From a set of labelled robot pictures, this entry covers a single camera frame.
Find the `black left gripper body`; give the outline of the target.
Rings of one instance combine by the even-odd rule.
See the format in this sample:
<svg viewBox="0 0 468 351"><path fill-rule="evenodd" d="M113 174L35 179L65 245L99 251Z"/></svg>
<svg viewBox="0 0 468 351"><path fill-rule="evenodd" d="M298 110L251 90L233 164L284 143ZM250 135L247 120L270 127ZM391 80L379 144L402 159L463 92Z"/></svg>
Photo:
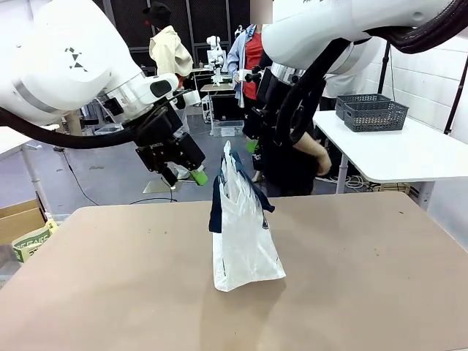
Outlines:
<svg viewBox="0 0 468 351"><path fill-rule="evenodd" d="M175 137L170 125L155 124L135 130L136 152L150 171L163 173L168 162L188 170L196 170L205 160L205 154L191 135Z"/></svg>

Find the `translucent shopping bag navy handles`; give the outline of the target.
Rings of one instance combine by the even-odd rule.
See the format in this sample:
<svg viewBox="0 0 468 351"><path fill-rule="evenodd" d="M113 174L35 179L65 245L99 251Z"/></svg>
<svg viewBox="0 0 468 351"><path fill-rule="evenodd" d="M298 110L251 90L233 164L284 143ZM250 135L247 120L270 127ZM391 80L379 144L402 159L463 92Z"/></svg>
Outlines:
<svg viewBox="0 0 468 351"><path fill-rule="evenodd" d="M274 210L227 141L213 182L208 223L218 291L227 293L252 282L286 276L265 216Z"/></svg>

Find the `dark grey plastic basket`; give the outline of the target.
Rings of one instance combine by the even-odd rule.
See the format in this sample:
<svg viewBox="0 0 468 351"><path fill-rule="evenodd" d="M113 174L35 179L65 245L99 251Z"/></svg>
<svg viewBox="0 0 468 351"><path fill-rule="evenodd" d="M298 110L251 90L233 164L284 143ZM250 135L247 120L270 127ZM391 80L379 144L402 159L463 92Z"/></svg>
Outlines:
<svg viewBox="0 0 468 351"><path fill-rule="evenodd" d="M344 106L344 125L352 132L401 131L409 108L394 101L353 102Z"/></svg>
<svg viewBox="0 0 468 351"><path fill-rule="evenodd" d="M382 94L355 94L355 95L341 95L336 98L335 111L336 115L344 119L344 106L346 103L352 102L381 102L390 101L390 98Z"/></svg>

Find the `person's right hand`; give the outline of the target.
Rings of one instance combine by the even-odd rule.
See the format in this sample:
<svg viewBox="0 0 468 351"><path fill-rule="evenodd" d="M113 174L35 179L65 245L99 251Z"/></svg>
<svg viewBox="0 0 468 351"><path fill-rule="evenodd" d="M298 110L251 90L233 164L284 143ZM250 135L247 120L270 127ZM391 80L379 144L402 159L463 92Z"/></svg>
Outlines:
<svg viewBox="0 0 468 351"><path fill-rule="evenodd" d="M316 156L317 160L317 175L325 176L329 173L332 162L329 157L329 154L326 149L321 150L321 152Z"/></svg>

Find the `metal floor plate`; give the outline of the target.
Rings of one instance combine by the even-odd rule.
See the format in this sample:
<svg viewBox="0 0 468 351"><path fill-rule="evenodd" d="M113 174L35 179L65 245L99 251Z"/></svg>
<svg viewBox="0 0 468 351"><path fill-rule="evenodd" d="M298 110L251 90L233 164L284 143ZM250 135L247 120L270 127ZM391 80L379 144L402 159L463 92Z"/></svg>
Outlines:
<svg viewBox="0 0 468 351"><path fill-rule="evenodd" d="M161 193L171 193L178 192L181 189L182 182L178 181L174 185L169 185L165 179L155 179L149 181L143 190L143 194L161 194Z"/></svg>

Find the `clear plastic storage box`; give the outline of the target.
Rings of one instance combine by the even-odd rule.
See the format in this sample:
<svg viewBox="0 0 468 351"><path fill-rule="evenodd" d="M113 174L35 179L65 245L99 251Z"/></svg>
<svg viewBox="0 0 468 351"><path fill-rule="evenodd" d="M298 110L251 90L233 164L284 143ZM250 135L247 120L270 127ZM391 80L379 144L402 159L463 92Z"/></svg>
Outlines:
<svg viewBox="0 0 468 351"><path fill-rule="evenodd" d="M215 121L211 124L213 137L236 137L243 134L244 121Z"/></svg>

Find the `black equipment case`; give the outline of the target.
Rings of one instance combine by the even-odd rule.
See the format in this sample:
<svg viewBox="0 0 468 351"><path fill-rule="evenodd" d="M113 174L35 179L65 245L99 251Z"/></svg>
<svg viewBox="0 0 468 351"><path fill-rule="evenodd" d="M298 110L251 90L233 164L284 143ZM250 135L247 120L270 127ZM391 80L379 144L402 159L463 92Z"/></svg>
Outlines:
<svg viewBox="0 0 468 351"><path fill-rule="evenodd" d="M244 110L238 106L234 94L216 94L211 97L213 119L216 121L238 121L244 119Z"/></svg>

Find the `person in black t-shirt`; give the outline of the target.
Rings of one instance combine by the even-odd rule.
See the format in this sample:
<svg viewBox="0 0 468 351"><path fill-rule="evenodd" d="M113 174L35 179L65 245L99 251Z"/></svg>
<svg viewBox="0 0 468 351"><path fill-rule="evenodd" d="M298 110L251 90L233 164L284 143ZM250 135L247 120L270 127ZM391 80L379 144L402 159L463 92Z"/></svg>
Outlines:
<svg viewBox="0 0 468 351"><path fill-rule="evenodd" d="M308 98L304 106L306 130L312 136L312 116L318 100ZM317 175L316 157L293 148L295 144L274 140L276 125L267 128L259 142L260 169L271 197L308 196L314 188Z"/></svg>

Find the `wooden top background table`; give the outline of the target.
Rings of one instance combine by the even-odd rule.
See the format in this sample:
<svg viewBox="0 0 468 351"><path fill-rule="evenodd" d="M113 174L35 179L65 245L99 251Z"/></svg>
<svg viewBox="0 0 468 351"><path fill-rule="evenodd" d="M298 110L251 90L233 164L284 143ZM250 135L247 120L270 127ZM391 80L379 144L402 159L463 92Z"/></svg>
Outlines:
<svg viewBox="0 0 468 351"><path fill-rule="evenodd" d="M233 87L229 83L220 83L217 84L205 84L201 89L200 92L211 93L217 91L233 91Z"/></svg>

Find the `small white background robot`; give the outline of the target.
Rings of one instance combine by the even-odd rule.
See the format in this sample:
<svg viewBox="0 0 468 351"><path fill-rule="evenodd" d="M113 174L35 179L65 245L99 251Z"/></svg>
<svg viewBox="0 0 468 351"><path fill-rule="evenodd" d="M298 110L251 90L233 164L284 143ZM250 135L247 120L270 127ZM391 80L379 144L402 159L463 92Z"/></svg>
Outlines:
<svg viewBox="0 0 468 351"><path fill-rule="evenodd" d="M220 38L210 36L206 39L210 50L207 51L208 68L213 72L211 77L214 86L220 86L223 81L222 70L224 67L224 51L220 46Z"/></svg>

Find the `mannequin in cream hoodie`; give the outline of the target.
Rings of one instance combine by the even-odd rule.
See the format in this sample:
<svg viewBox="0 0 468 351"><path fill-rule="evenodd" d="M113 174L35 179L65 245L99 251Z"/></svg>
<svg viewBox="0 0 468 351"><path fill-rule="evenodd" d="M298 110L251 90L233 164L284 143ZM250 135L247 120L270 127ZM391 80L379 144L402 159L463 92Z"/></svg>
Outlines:
<svg viewBox="0 0 468 351"><path fill-rule="evenodd" d="M171 10L162 2L151 0L143 14L146 22L156 29L156 35L149 42L149 55L156 63L156 74L174 74L178 87L182 88L192 71L193 59L171 24Z"/></svg>

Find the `white side table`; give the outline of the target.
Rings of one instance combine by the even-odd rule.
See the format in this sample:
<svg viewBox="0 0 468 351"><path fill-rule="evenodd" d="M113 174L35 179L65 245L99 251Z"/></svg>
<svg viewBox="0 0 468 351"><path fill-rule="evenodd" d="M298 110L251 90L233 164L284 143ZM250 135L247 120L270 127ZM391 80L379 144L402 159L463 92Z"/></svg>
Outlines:
<svg viewBox="0 0 468 351"><path fill-rule="evenodd" d="M353 132L333 111L316 112L313 122L342 153L337 194L348 162L380 184L468 178L468 145L411 118L393 132Z"/></svg>

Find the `green printed carton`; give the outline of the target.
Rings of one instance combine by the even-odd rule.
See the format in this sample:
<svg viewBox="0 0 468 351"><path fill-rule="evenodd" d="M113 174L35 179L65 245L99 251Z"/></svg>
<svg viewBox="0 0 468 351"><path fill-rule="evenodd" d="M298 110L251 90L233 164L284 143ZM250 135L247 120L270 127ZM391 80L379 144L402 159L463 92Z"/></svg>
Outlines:
<svg viewBox="0 0 468 351"><path fill-rule="evenodd" d="M25 263L57 230L58 225L54 219L46 221L45 226L33 230L12 242L13 252L20 263Z"/></svg>

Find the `white desk with leg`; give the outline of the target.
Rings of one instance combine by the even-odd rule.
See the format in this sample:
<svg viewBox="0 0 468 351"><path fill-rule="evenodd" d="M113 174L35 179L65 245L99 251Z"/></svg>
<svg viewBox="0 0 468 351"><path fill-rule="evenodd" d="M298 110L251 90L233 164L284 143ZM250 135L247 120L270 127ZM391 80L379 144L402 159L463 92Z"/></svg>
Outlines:
<svg viewBox="0 0 468 351"><path fill-rule="evenodd" d="M0 169L7 165L7 159L19 155L29 183L37 195L45 217L51 218L54 216L58 218L60 213L54 211L53 206L50 204L38 170L31 160L31 154L41 150L42 145L35 143L31 137L27 137L9 127L0 127Z"/></svg>

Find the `brown cardboard box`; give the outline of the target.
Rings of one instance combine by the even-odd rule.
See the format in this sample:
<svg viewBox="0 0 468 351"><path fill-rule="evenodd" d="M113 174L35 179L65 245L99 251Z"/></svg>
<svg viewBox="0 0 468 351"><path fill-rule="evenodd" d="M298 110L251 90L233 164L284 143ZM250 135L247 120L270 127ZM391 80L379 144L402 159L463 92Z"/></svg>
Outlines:
<svg viewBox="0 0 468 351"><path fill-rule="evenodd" d="M45 226L45 215L38 200L0 208L0 246Z"/></svg>

